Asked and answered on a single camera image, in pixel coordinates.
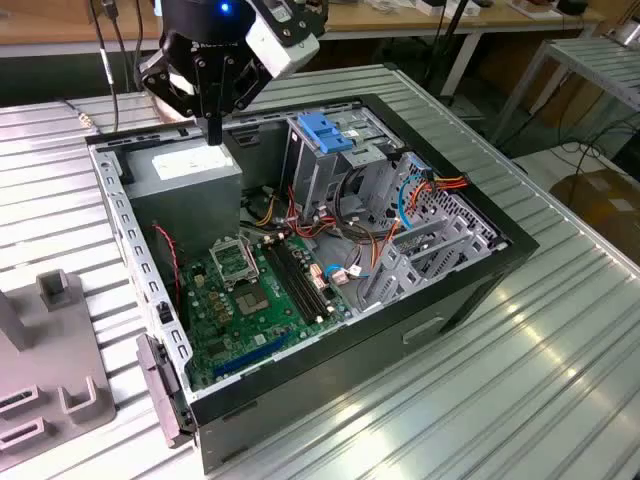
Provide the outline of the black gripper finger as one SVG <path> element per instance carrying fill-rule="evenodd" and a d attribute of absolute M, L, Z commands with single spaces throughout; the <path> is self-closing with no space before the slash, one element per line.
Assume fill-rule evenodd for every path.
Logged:
<path fill-rule="evenodd" d="M 223 62 L 215 114 L 215 144 L 222 143 L 225 117 L 244 110 L 270 82 L 271 74 L 253 55 L 247 58 L 226 56 Z"/>
<path fill-rule="evenodd" d="M 139 65 L 143 86 L 184 117 L 194 117 L 208 145 L 215 145 L 215 112 L 208 62 L 194 42 L 164 34 L 160 49 Z"/>

